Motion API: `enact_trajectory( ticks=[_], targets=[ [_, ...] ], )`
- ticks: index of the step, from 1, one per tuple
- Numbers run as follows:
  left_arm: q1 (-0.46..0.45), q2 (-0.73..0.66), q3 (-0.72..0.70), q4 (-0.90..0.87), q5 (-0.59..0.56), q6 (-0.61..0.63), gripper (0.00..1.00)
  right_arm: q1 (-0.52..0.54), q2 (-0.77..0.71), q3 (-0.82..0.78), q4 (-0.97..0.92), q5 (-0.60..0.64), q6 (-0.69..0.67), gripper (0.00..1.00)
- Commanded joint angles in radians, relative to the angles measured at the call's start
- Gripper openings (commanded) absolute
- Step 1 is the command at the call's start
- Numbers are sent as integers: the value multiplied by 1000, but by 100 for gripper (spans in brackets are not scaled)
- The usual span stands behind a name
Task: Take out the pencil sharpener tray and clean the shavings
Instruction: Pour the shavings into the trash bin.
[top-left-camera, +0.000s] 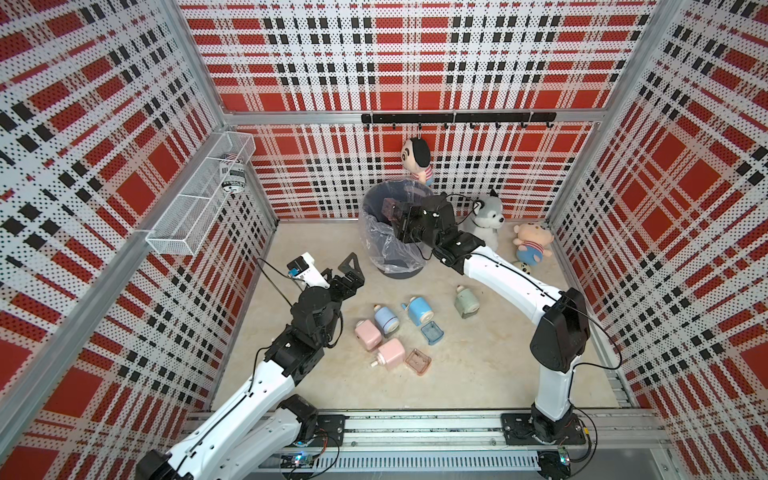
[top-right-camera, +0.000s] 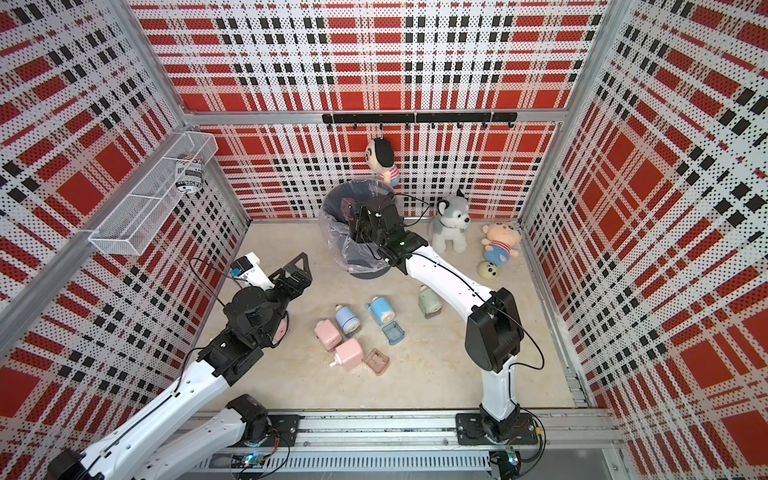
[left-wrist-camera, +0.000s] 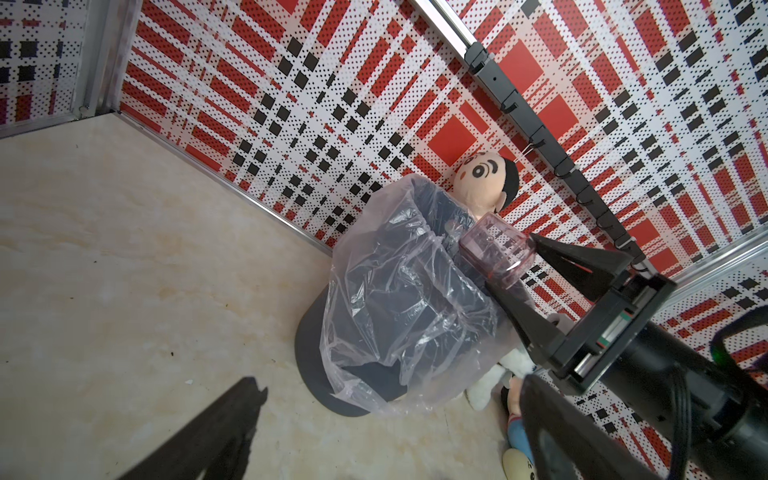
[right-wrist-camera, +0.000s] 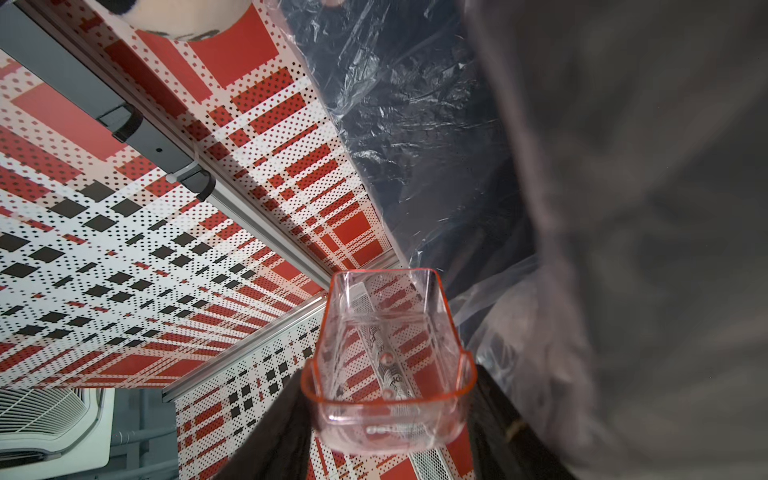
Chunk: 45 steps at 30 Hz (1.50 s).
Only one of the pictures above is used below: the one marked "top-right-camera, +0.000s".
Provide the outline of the bright blue pencil sharpener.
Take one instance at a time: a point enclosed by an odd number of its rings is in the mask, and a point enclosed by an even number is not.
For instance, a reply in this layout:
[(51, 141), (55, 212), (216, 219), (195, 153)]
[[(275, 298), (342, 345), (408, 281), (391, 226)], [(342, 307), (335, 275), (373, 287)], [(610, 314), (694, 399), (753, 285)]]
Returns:
[(396, 317), (394, 308), (389, 301), (382, 296), (374, 297), (365, 305), (365, 308), (379, 326), (388, 324)]

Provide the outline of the pink sharpener shavings tray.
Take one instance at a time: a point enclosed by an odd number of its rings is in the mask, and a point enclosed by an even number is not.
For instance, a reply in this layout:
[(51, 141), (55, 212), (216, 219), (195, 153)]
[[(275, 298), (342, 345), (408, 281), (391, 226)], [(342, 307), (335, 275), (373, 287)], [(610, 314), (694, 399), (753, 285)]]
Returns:
[(368, 352), (368, 354), (364, 357), (363, 363), (376, 375), (381, 376), (383, 375), (387, 368), (390, 365), (390, 358), (379, 351), (376, 348), (373, 348)]

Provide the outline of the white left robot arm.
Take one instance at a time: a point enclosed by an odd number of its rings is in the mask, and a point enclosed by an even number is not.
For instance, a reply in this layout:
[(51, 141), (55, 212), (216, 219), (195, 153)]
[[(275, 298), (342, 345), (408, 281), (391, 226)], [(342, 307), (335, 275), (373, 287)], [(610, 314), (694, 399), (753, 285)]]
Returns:
[(128, 479), (161, 444), (210, 400), (235, 385), (263, 356), (280, 345), (289, 325), (288, 305), (312, 283), (302, 252), (266, 276), (250, 253), (231, 269), (248, 285), (225, 304), (226, 327), (187, 362), (177, 380), (100, 441), (67, 449), (47, 467), (49, 479)]

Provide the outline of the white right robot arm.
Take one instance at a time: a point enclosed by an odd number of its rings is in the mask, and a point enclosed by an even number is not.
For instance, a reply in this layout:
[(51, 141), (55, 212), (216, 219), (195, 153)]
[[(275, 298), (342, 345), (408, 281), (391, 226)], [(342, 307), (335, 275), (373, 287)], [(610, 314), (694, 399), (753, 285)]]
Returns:
[(483, 430), (494, 442), (511, 440), (522, 424), (513, 369), (525, 338), (512, 293), (493, 291), (445, 261), (426, 239), (405, 227), (392, 194), (348, 201), (342, 212), (353, 241), (370, 246), (390, 267), (433, 290), (465, 320), (465, 350), (482, 371)]

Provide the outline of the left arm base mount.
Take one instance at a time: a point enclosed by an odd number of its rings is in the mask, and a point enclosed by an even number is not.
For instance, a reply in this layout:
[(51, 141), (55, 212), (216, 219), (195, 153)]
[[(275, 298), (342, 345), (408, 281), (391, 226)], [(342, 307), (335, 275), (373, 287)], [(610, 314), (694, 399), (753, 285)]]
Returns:
[(293, 447), (299, 430), (300, 415), (267, 414), (245, 423), (245, 431), (238, 443), (242, 447)]

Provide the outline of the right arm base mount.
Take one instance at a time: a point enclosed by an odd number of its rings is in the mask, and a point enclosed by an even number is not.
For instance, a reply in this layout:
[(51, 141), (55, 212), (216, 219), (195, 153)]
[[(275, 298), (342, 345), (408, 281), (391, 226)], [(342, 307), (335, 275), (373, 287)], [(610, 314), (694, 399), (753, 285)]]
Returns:
[(455, 416), (457, 440), (462, 446), (513, 445), (534, 446), (539, 443), (537, 427), (528, 413), (512, 413), (498, 421), (483, 411)]

